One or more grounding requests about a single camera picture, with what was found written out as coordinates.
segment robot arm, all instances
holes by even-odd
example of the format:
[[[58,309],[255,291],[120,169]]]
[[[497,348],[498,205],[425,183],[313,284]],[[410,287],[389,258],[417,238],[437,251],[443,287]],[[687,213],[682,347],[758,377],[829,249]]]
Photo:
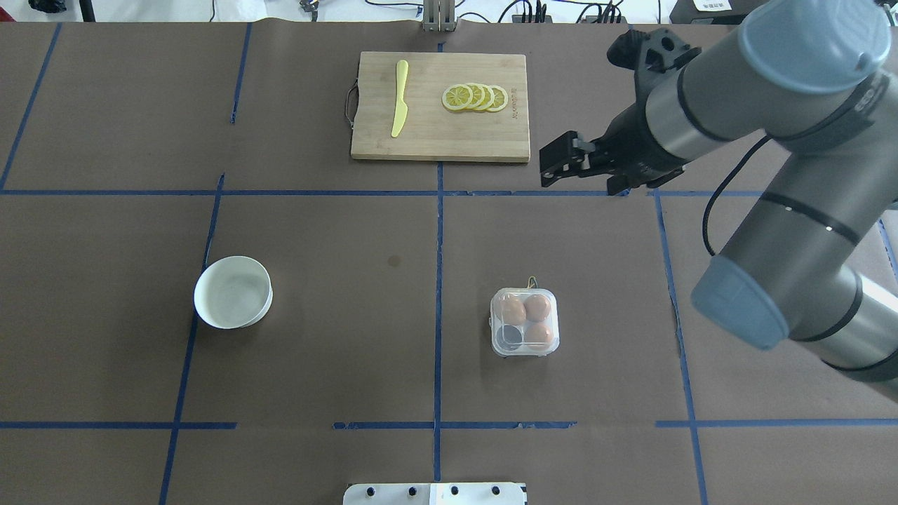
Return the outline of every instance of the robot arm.
[[[544,147],[542,184],[608,173],[611,194],[657,187],[764,129],[792,155],[692,303],[757,348],[797,341],[898,401],[898,298],[844,265],[898,199],[890,43],[859,0],[772,0],[702,54],[667,30],[629,32],[609,59],[635,70],[636,102],[593,142],[568,132]]]

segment brown egg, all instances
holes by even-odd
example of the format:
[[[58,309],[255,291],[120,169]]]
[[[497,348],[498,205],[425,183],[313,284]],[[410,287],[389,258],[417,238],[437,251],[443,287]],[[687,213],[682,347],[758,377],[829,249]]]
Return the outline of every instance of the brown egg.
[[[512,295],[505,295],[499,299],[499,317],[502,318],[502,324],[520,326],[527,320],[527,313],[521,300]]]
[[[524,308],[527,311],[527,319],[538,323],[549,317],[552,312],[552,303],[544,295],[530,295],[524,301]]]
[[[552,334],[552,329],[549,326],[537,323],[527,328],[527,333],[524,335],[524,343],[534,350],[547,350],[552,346],[554,337],[555,335]]]

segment white floor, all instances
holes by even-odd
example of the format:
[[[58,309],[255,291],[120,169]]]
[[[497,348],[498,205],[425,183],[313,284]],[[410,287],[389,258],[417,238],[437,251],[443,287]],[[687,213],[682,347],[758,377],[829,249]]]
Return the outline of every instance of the white floor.
[[[405,2],[417,4],[420,0],[372,0],[377,3]],[[574,22],[585,5],[547,0],[548,14],[554,22]],[[93,0],[93,11],[99,22],[207,22],[212,15],[213,0]],[[291,21],[310,21],[303,12],[299,0],[215,0],[217,22],[257,21],[267,17]],[[457,14],[475,12],[495,22],[510,0],[464,0]],[[662,20],[667,22],[675,0],[661,0]],[[3,7],[16,21],[81,21],[78,0],[66,0],[68,10],[59,14],[46,14],[32,10],[28,0],[0,0]],[[518,3],[509,11],[520,13],[524,4]],[[620,7],[632,23],[656,23],[657,0],[623,0]],[[588,12],[592,14],[595,7]],[[506,14],[502,22],[511,22]],[[382,7],[366,4],[364,0],[320,0],[318,21],[395,21],[420,19],[414,6]],[[464,19],[478,21],[476,16]]]

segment yellow plastic knife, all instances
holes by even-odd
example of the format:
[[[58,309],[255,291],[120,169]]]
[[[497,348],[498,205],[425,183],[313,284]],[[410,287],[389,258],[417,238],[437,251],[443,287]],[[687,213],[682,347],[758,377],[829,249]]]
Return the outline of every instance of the yellow plastic knife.
[[[409,62],[401,59],[396,62],[396,111],[393,113],[392,137],[399,136],[405,126],[405,118],[409,115],[409,106],[405,104],[405,81],[409,78]]]

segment table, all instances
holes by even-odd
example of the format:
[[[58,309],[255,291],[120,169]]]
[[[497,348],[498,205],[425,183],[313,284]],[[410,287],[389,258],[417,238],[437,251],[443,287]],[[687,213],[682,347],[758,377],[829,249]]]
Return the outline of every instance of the table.
[[[0,25],[3,501],[326,504],[350,483],[511,480],[531,503],[894,502],[898,405],[688,303],[701,211],[758,135],[657,191],[540,188],[540,146],[632,102],[603,58],[624,30]],[[728,30],[676,28],[703,46]],[[524,53],[533,160],[353,161],[362,50]],[[718,246],[785,156],[766,146],[733,182]],[[888,212],[850,260],[892,292],[896,237]],[[274,301],[217,331],[192,287],[234,254],[269,269]],[[489,300],[530,275],[559,300],[560,347],[500,359]]]

